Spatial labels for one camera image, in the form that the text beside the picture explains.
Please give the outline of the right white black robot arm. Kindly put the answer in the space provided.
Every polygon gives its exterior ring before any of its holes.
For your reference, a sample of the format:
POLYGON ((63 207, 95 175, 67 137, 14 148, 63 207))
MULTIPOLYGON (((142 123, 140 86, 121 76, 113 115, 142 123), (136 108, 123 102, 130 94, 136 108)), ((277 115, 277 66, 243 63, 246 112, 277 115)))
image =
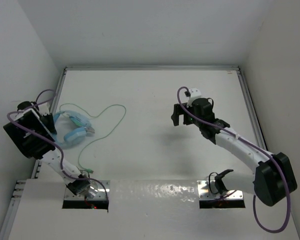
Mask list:
POLYGON ((191 106, 175 104, 171 115, 174 126, 179 125, 180 116, 184 125, 195 125, 205 139, 233 154, 252 171, 252 175, 247 176, 236 175, 232 169, 218 173, 212 184, 214 194, 225 195, 234 186, 272 207, 286 196, 286 191, 292 193, 298 188, 287 155, 257 148, 238 136, 227 122, 215 117, 213 105, 207 98, 198 98, 191 106))

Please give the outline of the light blue headphones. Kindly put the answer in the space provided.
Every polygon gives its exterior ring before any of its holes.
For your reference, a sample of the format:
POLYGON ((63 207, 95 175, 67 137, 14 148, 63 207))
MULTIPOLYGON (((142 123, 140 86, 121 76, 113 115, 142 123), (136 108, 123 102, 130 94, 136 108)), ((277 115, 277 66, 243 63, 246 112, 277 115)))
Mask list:
POLYGON ((56 144, 63 149, 71 148, 79 145, 87 136, 95 134, 95 129, 92 127, 90 120, 79 112, 73 110, 61 110, 53 115, 53 122, 56 124, 61 115, 65 115, 76 128, 63 136, 63 141, 58 140, 58 133, 52 133, 52 137, 56 144))

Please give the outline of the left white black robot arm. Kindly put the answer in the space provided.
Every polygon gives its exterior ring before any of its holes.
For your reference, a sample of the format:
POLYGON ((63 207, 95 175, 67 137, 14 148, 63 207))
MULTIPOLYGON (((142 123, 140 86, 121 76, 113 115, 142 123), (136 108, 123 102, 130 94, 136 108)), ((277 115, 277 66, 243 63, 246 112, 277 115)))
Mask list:
POLYGON ((65 160, 60 144, 55 142, 53 115, 47 103, 37 106, 34 101, 23 101, 17 106, 16 116, 8 115, 4 131, 18 150, 28 159, 35 159, 52 168, 63 179, 75 196, 87 195, 91 181, 78 167, 65 160))

